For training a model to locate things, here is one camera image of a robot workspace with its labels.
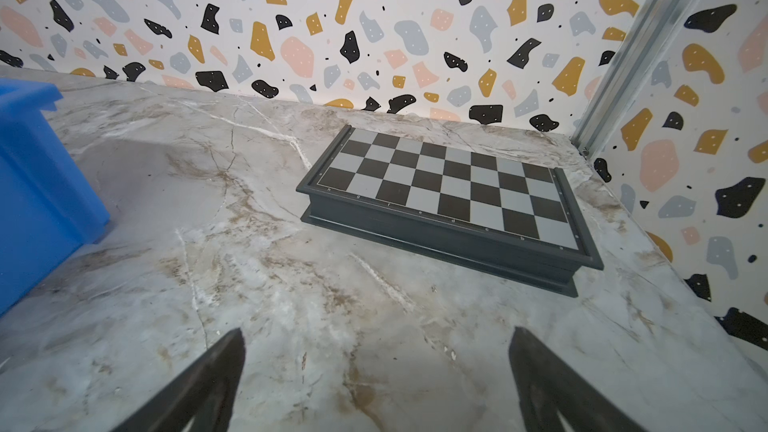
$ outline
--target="gray marble tabletop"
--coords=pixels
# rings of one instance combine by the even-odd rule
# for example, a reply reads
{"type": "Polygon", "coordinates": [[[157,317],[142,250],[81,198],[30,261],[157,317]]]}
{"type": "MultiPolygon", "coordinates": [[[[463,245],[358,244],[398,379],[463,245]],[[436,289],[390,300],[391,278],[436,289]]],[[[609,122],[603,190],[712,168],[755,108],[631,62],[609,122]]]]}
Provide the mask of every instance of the gray marble tabletop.
{"type": "Polygon", "coordinates": [[[531,329],[650,431],[768,430],[752,369],[568,138],[0,68],[112,216],[0,318],[0,430],[109,430],[231,328],[231,430],[523,430],[531,329]],[[294,188],[351,124],[566,171],[604,271],[568,298],[308,226],[294,188]]]}

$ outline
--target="chessboard playing surface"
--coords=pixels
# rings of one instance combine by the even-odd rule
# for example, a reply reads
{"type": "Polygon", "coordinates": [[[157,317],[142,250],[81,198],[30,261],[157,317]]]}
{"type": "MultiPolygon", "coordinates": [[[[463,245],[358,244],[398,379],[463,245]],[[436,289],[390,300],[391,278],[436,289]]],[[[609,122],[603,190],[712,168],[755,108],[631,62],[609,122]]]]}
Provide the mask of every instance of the chessboard playing surface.
{"type": "Polygon", "coordinates": [[[319,186],[580,249],[549,168],[361,129],[339,149],[319,186]]]}

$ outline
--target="chessboard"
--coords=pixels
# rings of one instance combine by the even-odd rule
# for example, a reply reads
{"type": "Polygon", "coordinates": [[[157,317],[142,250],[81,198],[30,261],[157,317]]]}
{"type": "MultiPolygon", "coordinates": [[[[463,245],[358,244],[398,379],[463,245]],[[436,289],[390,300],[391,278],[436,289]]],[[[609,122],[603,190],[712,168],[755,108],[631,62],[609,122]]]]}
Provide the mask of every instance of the chessboard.
{"type": "Polygon", "coordinates": [[[297,191],[304,222],[571,296],[603,267],[559,168],[345,126],[297,191]]]}

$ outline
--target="blue bin side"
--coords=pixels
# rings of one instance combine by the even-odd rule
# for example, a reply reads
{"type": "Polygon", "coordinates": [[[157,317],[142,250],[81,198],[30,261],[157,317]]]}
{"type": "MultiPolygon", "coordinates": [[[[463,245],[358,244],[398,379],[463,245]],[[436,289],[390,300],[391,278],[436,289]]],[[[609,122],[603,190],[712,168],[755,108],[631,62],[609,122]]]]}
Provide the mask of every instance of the blue bin side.
{"type": "Polygon", "coordinates": [[[109,222],[40,112],[61,98],[53,84],[0,80],[0,313],[109,222]]]}

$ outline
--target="patterned backdrop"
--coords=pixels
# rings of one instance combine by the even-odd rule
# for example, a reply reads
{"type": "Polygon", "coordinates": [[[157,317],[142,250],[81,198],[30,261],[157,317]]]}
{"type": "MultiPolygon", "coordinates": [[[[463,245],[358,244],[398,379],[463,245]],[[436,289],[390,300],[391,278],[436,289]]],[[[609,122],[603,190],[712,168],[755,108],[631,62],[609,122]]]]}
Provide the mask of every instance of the patterned backdrop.
{"type": "Polygon", "coordinates": [[[645,0],[3,0],[12,66],[570,134],[645,0]]]}
{"type": "Polygon", "coordinates": [[[595,168],[768,371],[768,0],[698,0],[682,19],[595,168]]]}

